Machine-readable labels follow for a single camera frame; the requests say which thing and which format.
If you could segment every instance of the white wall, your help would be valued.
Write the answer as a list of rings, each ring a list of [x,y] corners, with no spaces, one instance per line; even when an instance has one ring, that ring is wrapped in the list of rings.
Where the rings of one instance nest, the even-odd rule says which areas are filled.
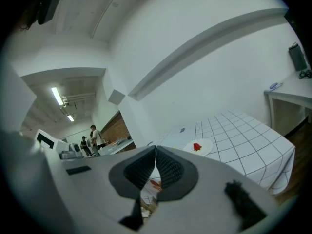
[[[89,138],[89,135],[90,135],[90,132],[91,132],[91,129],[88,128],[86,130],[83,130],[83,131],[79,131],[73,135],[70,135],[70,136],[67,136],[66,137],[66,140],[67,140],[67,143],[68,144],[78,144],[78,146],[80,147],[80,144],[81,144],[81,141],[82,141],[82,136],[85,136],[86,138]],[[84,156],[87,156],[86,155],[86,152],[81,149],[82,151],[82,154]]]
[[[142,103],[131,97],[125,97],[118,107],[137,148],[158,139],[159,135],[153,121],[147,115]]]
[[[107,68],[110,54],[107,44],[71,35],[17,34],[8,40],[6,52],[19,76],[41,71],[91,67]]]
[[[103,85],[108,101],[119,105],[126,94],[126,89],[121,76],[117,74],[116,68],[112,67],[105,71]]]
[[[74,141],[75,143],[80,144],[81,137],[84,135],[88,137],[90,135],[91,129],[90,126],[93,125],[92,120],[90,118],[81,120],[81,121],[73,121],[70,122],[66,127],[59,126],[47,131],[50,135],[55,138],[64,139]]]
[[[191,64],[141,102],[158,133],[228,109],[270,124],[263,91],[295,71],[288,53],[295,41],[299,42],[286,21],[246,35]],[[284,104],[284,109],[288,116],[282,120],[295,115],[297,122],[284,123],[283,134],[304,117],[300,107]]]
[[[100,131],[119,111],[118,106],[107,100],[104,92],[103,81],[104,76],[97,82],[96,102],[92,112],[92,121]]]
[[[129,93],[169,54],[225,20],[285,8],[281,0],[145,0],[110,41],[114,65]]]
[[[20,131],[36,95],[8,62],[1,59],[0,80],[0,128],[8,132]]]

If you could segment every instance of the brick wall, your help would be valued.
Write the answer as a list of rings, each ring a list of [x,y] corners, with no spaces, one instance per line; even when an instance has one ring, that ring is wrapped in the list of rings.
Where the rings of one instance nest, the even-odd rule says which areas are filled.
[[[120,112],[102,129],[101,133],[104,139],[110,143],[130,135]]]

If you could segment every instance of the fluorescent light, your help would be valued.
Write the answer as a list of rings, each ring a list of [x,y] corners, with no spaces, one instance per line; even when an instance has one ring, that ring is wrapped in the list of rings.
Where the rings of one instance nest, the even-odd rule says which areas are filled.
[[[58,104],[60,106],[63,105],[64,103],[63,103],[62,99],[59,96],[58,89],[56,87],[54,87],[54,88],[51,88],[51,90],[52,90],[52,93],[54,94],[55,99],[57,99]]]
[[[74,121],[74,119],[71,115],[68,115],[67,117],[69,118],[70,121]]]

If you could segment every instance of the grid pattern tablecloth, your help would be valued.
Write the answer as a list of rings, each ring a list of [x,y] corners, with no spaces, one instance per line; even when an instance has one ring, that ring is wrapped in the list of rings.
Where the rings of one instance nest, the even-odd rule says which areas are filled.
[[[177,149],[194,139],[214,143],[206,156],[233,167],[272,194],[283,191],[290,179],[295,146],[260,121],[240,111],[227,111],[190,126],[172,129],[150,145]]]

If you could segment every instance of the table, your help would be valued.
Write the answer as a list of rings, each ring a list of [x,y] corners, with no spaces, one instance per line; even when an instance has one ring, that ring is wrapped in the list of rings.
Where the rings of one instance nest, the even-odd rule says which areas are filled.
[[[310,109],[309,112],[309,123],[311,123],[312,118],[312,79],[299,79],[299,72],[292,73],[283,81],[283,85],[279,88],[269,92],[264,93],[268,95],[270,102],[271,111],[271,128],[275,128],[275,115],[273,100],[283,100],[290,103],[294,103],[305,108]]]
[[[272,194],[286,188],[295,146],[267,125],[240,111],[227,111],[189,126],[174,128],[150,146],[183,150],[187,143],[200,138],[214,143],[206,158],[228,164]]]
[[[115,183],[112,183],[109,174],[113,167],[139,155],[146,149],[148,147],[137,148],[120,155],[82,158],[75,161],[62,160],[61,162],[57,153],[47,151],[47,160],[57,192],[70,213],[77,214],[72,215],[73,219],[78,223],[84,221],[86,218],[84,215],[80,215],[79,218],[79,213],[85,213],[87,209],[88,215],[94,218],[91,223],[97,227],[95,232],[100,233],[103,227],[98,226],[98,223],[94,224],[94,220],[101,222],[108,219],[117,227],[121,226],[118,222],[132,214],[136,198],[121,196],[120,189],[114,186]],[[207,231],[223,234],[238,233],[242,223],[241,217],[235,213],[233,203],[224,193],[226,183],[234,179],[242,182],[242,187],[249,193],[249,197],[264,213],[268,216],[276,216],[278,207],[274,198],[240,173],[234,173],[229,166],[181,150],[170,149],[168,151],[192,162],[198,171],[198,181],[182,199],[160,202],[152,218],[141,226],[137,233],[150,234],[151,230],[156,230],[154,234]],[[90,170],[68,175],[69,169],[81,167],[88,167]],[[127,190],[129,185],[124,185],[124,189]]]
[[[100,145],[97,145],[98,148],[105,147],[105,146],[107,146],[106,143],[102,143]]]
[[[119,151],[121,151],[122,149],[124,149],[126,146],[129,146],[131,143],[133,143],[132,139],[127,139],[121,143],[119,143],[119,145],[117,146],[105,146],[101,149],[98,150],[99,154],[101,154],[101,156],[103,155],[111,155],[111,154],[116,154]]]

